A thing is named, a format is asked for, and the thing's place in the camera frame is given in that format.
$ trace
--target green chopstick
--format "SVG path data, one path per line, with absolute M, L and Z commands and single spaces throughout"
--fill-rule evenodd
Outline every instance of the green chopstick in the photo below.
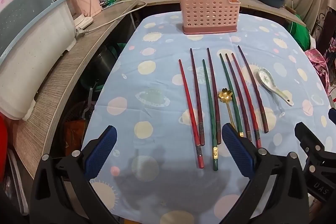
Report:
M 203 59 L 203 68 L 204 68 L 204 77 L 207 84 L 208 92 L 208 103 L 209 103 L 209 112 L 210 112 L 210 122 L 211 122 L 211 142 L 212 142 L 212 158 L 213 158 L 213 170 L 218 170 L 218 147 L 217 147 L 217 132 L 216 132 L 216 122 L 215 122 L 215 113 L 212 104 L 211 89 L 208 78 L 207 66 L 205 65 L 205 60 Z
M 235 111 L 237 130 L 238 130 L 239 135 L 241 137 L 244 137 L 243 127 L 242 127 L 242 123 L 241 123 L 240 116 L 239 116 L 239 108 L 238 108 L 238 105 L 237 105 L 237 101 L 236 101 L 236 97 L 235 97 L 235 92 L 233 90 L 232 83 L 231 83 L 231 80 L 230 80 L 230 76 L 229 76 L 229 73 L 228 73 L 228 71 L 226 69 L 226 65 L 225 65 L 224 59 L 222 57 L 222 54 L 219 54 L 219 57 L 220 57 L 220 59 L 222 61 L 222 65 L 223 65 L 223 68 L 224 68 L 224 71 L 225 71 L 226 80 L 227 80 L 227 83 L 229 84 L 229 89 L 233 93 L 232 94 L 232 102 L 233 102 L 233 109 Z

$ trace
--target chopstick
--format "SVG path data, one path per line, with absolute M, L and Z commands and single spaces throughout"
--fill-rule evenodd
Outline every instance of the chopstick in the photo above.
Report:
M 207 84 L 209 113 L 210 113 L 210 121 L 211 121 L 211 142 L 212 142 L 213 170 L 217 171 L 218 170 L 218 147 L 217 147 L 215 114 L 214 114 L 214 111 L 213 111 L 211 89 L 210 89 L 210 83 L 209 83 L 209 78 L 208 78 L 207 66 L 205 65 L 205 60 L 203 59 L 202 61 L 203 61 L 203 68 L 204 68 L 204 78 L 205 78 L 205 82 Z
M 237 67 L 237 70 L 238 70 L 241 82 L 243 83 L 243 87 L 244 87 L 247 103 L 249 105 L 249 109 L 250 109 L 250 112 L 251 112 L 252 125 L 253 125 L 254 137 L 255 137 L 255 144 L 256 144 L 257 148 L 261 148 L 261 140 L 260 140 L 259 128 L 258 128 L 258 124 L 257 124 L 257 118 L 256 118 L 255 113 L 254 113 L 254 108 L 253 108 L 251 96 L 250 96 L 249 90 L 247 88 L 247 85 L 246 85 L 244 76 L 242 74 L 242 71 L 241 71 L 241 69 L 239 67 L 239 64 L 237 62 L 237 59 L 236 59 L 236 57 L 235 57 L 234 54 L 232 54 L 232 57 L 233 57 L 233 60 L 234 60 L 234 62 L 236 64 L 236 67 Z
M 223 68 L 224 68 L 224 71 L 225 71 L 225 76 L 226 76 L 227 83 L 229 85 L 229 89 L 233 92 L 232 102 L 233 102 L 233 109 L 234 109 L 235 117 L 236 117 L 237 131 L 239 132 L 239 136 L 244 137 L 243 127 L 242 127 L 242 123 L 241 123 L 240 116 L 239 116 L 239 109 L 238 109 L 238 105 L 237 105 L 235 92 L 233 90 L 232 83 L 231 83 L 231 80 L 230 80 L 230 76 L 229 76 L 229 73 L 227 71 L 227 68 L 226 68 L 226 65 L 225 65 L 222 54 L 219 54 L 219 57 L 220 57 L 220 60 L 222 61 L 222 65 L 223 65 Z
M 190 48 L 190 55 L 191 55 L 191 62 L 193 65 L 193 72 L 194 72 L 194 85 L 195 85 L 196 103 L 197 103 L 199 140 L 200 140 L 201 145 L 203 146 L 205 144 L 205 140 L 204 140 L 204 126 L 203 126 L 201 97 L 200 97 L 200 90 L 198 88 L 197 72 L 196 72 L 196 66 L 195 66 L 195 60 L 194 60 L 192 48 Z
M 187 103 L 188 103 L 188 108 L 189 108 L 190 121 L 191 121 L 192 129 L 193 129 L 193 134 L 194 134 L 194 141 L 195 141 L 195 146 L 196 146 L 198 166 L 199 166 L 199 168 L 202 169 L 202 168 L 204 168 L 204 161 L 203 161 L 203 155 L 202 155 L 200 138 L 199 138 L 198 132 L 197 132 L 197 125 L 196 125 L 196 120 L 195 120 L 195 115 L 194 115 L 194 109 L 193 109 L 193 105 L 191 103 L 190 93 L 189 93 L 189 90 L 188 90 L 187 80 L 185 78 L 185 74 L 184 74 L 184 70 L 183 70 L 181 59 L 179 59 L 179 63 L 180 63 L 180 69 L 181 69 L 181 74 L 182 74 L 182 80 L 183 80 L 183 85 L 184 85 L 185 96 L 187 97 Z
M 257 83 L 255 82 L 255 79 L 254 79 L 253 73 L 251 71 L 251 68 L 250 68 L 250 66 L 249 66 L 249 64 L 248 64 L 248 62 L 245 58 L 245 55 L 244 55 L 242 49 L 240 48 L 240 46 L 238 46 L 238 49 L 241 53 L 241 56 L 244 59 L 247 71 L 249 72 L 249 75 L 250 75 L 250 78 L 251 78 L 251 81 L 252 81 L 252 85 L 253 85 L 253 88 L 254 88 L 254 92 L 255 92 L 255 95 L 257 96 L 257 101 L 258 101 L 258 106 L 259 106 L 259 109 L 260 109 L 261 120 L 262 120 L 262 125 L 263 125 L 263 128 L 264 128 L 264 132 L 267 133 L 268 132 L 267 118 L 266 118 L 266 113 L 265 113 L 265 109 L 264 109 L 264 106 L 263 106 L 263 101 L 261 100 L 260 93 L 259 93 L 259 90 L 258 90 L 258 87 L 257 87 Z
M 209 57 L 209 63 L 210 63 L 210 72 L 211 72 L 211 83 L 212 83 L 212 92 L 213 92 L 213 100 L 215 105 L 215 118 L 216 118 L 216 130 L 217 130 L 217 144 L 222 143 L 222 134 L 221 134 L 221 118 L 219 115 L 219 104 L 217 99 L 217 87 L 216 87 L 216 80 L 215 80 L 215 73 L 213 71 L 212 61 L 211 61 L 211 55 L 210 50 L 208 50 L 208 57 Z
M 235 85 L 236 85 L 238 98 L 239 98 L 239 102 L 240 102 L 240 107 L 241 107 L 241 112 L 243 113 L 243 120 L 244 120 L 244 126 L 245 126 L 245 131 L 246 131 L 246 137 L 252 142 L 251 130 L 250 130 L 250 125 L 249 125 L 249 120 L 247 118 L 247 113 L 246 113 L 246 108 L 245 108 L 245 105 L 244 105 L 242 92 L 240 91 L 240 87 L 238 85 L 238 80 L 237 80 L 237 77 L 235 75 L 235 71 L 233 70 L 233 66 L 231 65 L 231 62 L 229 60 L 229 56 L 227 54 L 225 54 L 225 57 L 226 57 L 226 60 L 229 64 L 231 74 L 232 74 L 232 77 L 233 77 L 233 81 L 235 82 Z

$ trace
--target pink plastic utensil holder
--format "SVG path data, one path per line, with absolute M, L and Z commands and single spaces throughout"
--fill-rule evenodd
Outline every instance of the pink plastic utensil holder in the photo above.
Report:
M 237 31 L 238 0 L 180 0 L 180 4 L 185 34 Z

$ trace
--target red chopstick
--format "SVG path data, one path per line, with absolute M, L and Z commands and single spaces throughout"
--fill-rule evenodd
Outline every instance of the red chopstick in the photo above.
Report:
M 216 87 L 216 80 L 215 80 L 215 73 L 213 71 L 212 61 L 211 61 L 211 55 L 210 50 L 208 50 L 208 56 L 209 56 L 209 63 L 210 63 L 210 72 L 211 72 L 211 83 L 212 83 L 212 93 L 213 93 L 213 100 L 215 105 L 215 120 L 216 120 L 216 132 L 217 132 L 217 144 L 222 143 L 222 134 L 221 134 L 221 117 L 219 115 L 219 105 L 218 105 L 218 97 L 217 97 L 217 87 Z
M 231 74 L 233 77 L 233 81 L 235 82 L 235 86 L 237 89 L 237 93 L 238 93 L 238 98 L 239 98 L 239 102 L 240 102 L 240 107 L 241 107 L 241 112 L 243 114 L 243 120 L 244 120 L 244 127 L 245 127 L 245 131 L 246 131 L 246 137 L 252 142 L 252 138 L 251 138 L 251 130 L 250 130 L 250 125 L 249 125 L 249 120 L 247 118 L 247 113 L 246 113 L 246 108 L 244 105 L 244 100 L 243 100 L 243 96 L 242 96 L 242 92 L 240 91 L 240 87 L 238 84 L 238 80 L 235 74 L 235 71 L 233 70 L 233 66 L 231 65 L 231 62 L 229 60 L 229 56 L 227 54 L 225 54 L 226 60 L 229 64 L 230 70 L 231 70 Z
M 188 90 L 188 84 L 187 84 L 187 80 L 186 80 L 185 75 L 184 75 L 184 70 L 183 70 L 181 59 L 179 59 L 179 63 L 180 63 L 180 69 L 181 69 L 181 74 L 182 74 L 182 79 L 183 79 L 185 96 L 187 97 L 190 121 L 191 121 L 193 134 L 194 134 L 194 141 L 195 141 L 195 146 L 196 146 L 198 166 L 199 166 L 199 168 L 204 168 L 204 161 L 203 161 L 200 137 L 198 136 L 198 132 L 197 132 L 197 125 L 196 125 L 196 120 L 195 120 L 195 115 L 194 115 L 194 109 L 193 109 L 193 105 L 191 103 L 190 93 L 189 93 L 189 90 Z
M 255 82 L 255 79 L 254 79 L 253 73 L 251 71 L 251 68 L 250 68 L 250 66 L 249 66 L 249 64 L 248 64 L 248 62 L 245 58 L 245 55 L 244 55 L 242 49 L 240 48 L 240 46 L 238 46 L 238 49 L 241 53 L 241 56 L 244 59 L 247 71 L 249 72 L 251 82 L 252 82 L 252 85 L 253 85 L 253 88 L 254 88 L 254 92 L 255 92 L 255 95 L 257 96 L 257 101 L 258 101 L 258 106 L 259 106 L 259 109 L 260 109 L 261 120 L 262 120 L 262 125 L 263 125 L 263 128 L 264 128 L 264 132 L 267 133 L 268 132 L 268 124 L 267 124 L 267 119 L 266 119 L 266 113 L 265 113 L 265 109 L 264 109 L 264 106 L 263 106 L 263 101 L 261 100 L 261 97 L 260 97 L 260 93 L 259 93 L 259 90 L 258 90 L 258 87 L 257 87 L 257 83 Z
M 260 140 L 259 128 L 258 128 L 258 124 L 257 124 L 257 118 L 256 118 L 255 113 L 254 113 L 254 108 L 253 108 L 251 96 L 250 96 L 249 90 L 247 89 L 247 85 L 245 83 L 245 79 L 244 79 L 244 76 L 242 74 L 242 71 L 240 70 L 240 67 L 239 67 L 239 64 L 237 62 L 237 59 L 236 59 L 236 57 L 235 57 L 234 54 L 232 54 L 232 57 L 233 57 L 234 62 L 236 63 L 236 67 L 237 67 L 238 73 L 240 75 L 241 82 L 243 83 L 243 87 L 244 87 L 247 103 L 249 105 L 249 109 L 250 109 L 250 112 L 251 112 L 252 125 L 253 125 L 253 130 L 254 130 L 254 137 L 255 137 L 256 147 L 257 148 L 261 148 L 261 140 Z
M 196 72 L 196 66 L 195 66 L 195 60 L 194 60 L 192 48 L 190 48 L 190 55 L 191 55 L 191 62 L 193 65 L 193 72 L 194 72 L 194 85 L 195 85 L 196 103 L 197 103 L 199 140 L 200 140 L 201 145 L 203 146 L 205 145 L 205 139 L 204 139 L 202 105 L 201 105 L 200 90 L 198 88 L 197 72 Z

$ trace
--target blue tablecloth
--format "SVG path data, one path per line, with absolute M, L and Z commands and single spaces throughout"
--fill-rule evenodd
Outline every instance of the blue tablecloth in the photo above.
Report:
M 322 83 L 304 52 L 282 26 L 245 14 L 239 15 L 236 33 L 184 35 L 181 26 L 181 12 L 154 15 L 141 22 L 107 79 L 84 140 L 86 145 L 108 125 L 117 129 L 117 143 L 91 183 L 111 213 L 143 224 L 217 224 L 248 183 L 224 143 L 218 147 L 219 170 L 212 170 L 202 67 L 205 59 L 209 69 L 207 47 L 218 90 L 228 87 L 219 53 L 235 53 L 253 100 L 264 148 L 277 155 L 295 151 L 304 165 L 306 156 L 294 135 L 296 123 L 304 122 L 326 150 L 336 151 L 335 125 L 328 119 L 330 104 Z M 279 89 L 294 102 L 290 107 L 258 85 L 268 119 L 267 134 L 263 132 L 251 79 L 238 45 L 252 70 L 264 67 L 270 71 Z M 203 170 L 197 167 L 178 62 L 181 59 L 184 65 L 196 109 L 190 48 L 194 51 L 203 108 Z M 230 119 L 226 105 L 220 102 L 219 106 L 223 125 Z M 267 187 L 268 195 L 271 186 Z M 262 212 L 268 195 L 255 215 Z

